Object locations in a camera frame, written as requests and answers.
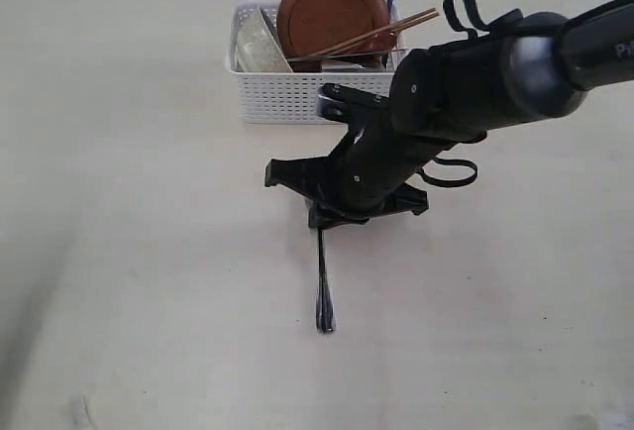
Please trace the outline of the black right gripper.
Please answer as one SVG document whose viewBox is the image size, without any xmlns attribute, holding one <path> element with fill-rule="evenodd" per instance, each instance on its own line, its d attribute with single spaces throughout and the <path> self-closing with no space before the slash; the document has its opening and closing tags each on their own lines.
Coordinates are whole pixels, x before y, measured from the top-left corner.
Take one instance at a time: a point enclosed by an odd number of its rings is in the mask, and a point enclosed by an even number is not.
<svg viewBox="0 0 634 430">
<path fill-rule="evenodd" d="M 369 221 L 349 217 L 401 212 L 420 215 L 428 209 L 427 193 L 406 181 L 454 142 L 398 133 L 384 108 L 326 102 L 318 107 L 318 115 L 348 125 L 331 153 L 297 160 L 272 159 L 264 173 L 266 187 L 284 186 L 313 203 L 308 209 L 309 229 Z"/>
</svg>

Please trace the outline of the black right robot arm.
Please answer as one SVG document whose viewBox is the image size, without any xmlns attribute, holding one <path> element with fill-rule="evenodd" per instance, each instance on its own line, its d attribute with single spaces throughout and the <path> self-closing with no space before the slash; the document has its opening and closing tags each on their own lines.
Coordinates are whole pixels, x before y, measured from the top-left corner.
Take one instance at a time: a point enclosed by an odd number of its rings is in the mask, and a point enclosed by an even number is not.
<svg viewBox="0 0 634 430">
<path fill-rule="evenodd" d="M 512 10 L 485 22 L 476 0 L 444 0 L 443 10 L 462 38 L 412 50 L 387 95 L 336 83 L 319 89 L 318 115 L 348 128 L 330 154 L 268 163 L 265 185 L 303 196 L 310 228 L 422 214 L 427 195 L 409 179 L 442 152 L 568 116 L 593 88 L 633 77 L 633 0 L 574 18 Z"/>
</svg>

